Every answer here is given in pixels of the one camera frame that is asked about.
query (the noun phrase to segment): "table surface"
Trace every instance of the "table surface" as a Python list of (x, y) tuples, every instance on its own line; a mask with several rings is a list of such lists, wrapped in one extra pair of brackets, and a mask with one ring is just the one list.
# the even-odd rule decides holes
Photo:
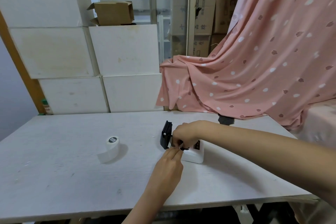
[[(133, 208), (164, 152), (159, 140), (166, 120), (174, 129), (196, 120), (218, 123), (218, 115), (158, 111), (34, 117), (0, 142), (0, 222)], [(235, 120), (233, 126), (294, 137), (269, 116)], [(109, 136), (119, 136), (120, 152), (101, 164), (96, 154)], [(203, 164), (183, 162), (181, 181), (164, 209), (314, 197), (238, 155), (204, 145)]]

